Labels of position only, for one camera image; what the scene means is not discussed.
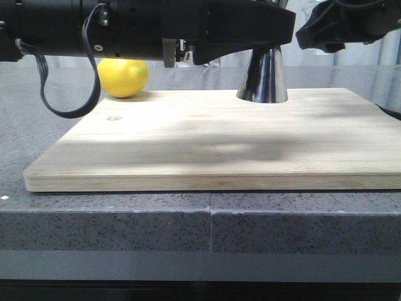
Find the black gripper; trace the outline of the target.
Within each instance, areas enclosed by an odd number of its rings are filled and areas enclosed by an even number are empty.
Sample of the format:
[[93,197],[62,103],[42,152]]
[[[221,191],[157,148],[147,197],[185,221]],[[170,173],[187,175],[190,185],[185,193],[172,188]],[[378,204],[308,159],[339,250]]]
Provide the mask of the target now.
[[163,1],[81,1],[83,51],[104,58],[158,60],[173,68],[194,49],[184,38],[164,38]]
[[345,49],[345,15],[350,28],[363,43],[373,43],[400,29],[400,1],[323,1],[296,32],[302,50],[326,53]]

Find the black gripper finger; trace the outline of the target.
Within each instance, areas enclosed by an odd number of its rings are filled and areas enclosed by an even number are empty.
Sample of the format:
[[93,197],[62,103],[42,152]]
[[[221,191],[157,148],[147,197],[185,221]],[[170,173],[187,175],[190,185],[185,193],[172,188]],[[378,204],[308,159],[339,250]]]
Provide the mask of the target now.
[[193,45],[193,62],[288,44],[296,15],[271,1],[162,1],[161,36]]

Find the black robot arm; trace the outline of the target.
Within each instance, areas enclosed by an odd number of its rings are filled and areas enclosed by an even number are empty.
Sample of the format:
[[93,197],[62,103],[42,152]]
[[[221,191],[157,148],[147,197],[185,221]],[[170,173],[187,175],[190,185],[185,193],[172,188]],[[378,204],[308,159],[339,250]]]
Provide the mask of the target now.
[[291,41],[295,14],[270,1],[2,1],[1,60],[18,61],[16,41],[45,55],[82,56],[88,16],[96,57],[162,61],[192,53],[202,65],[238,51]]

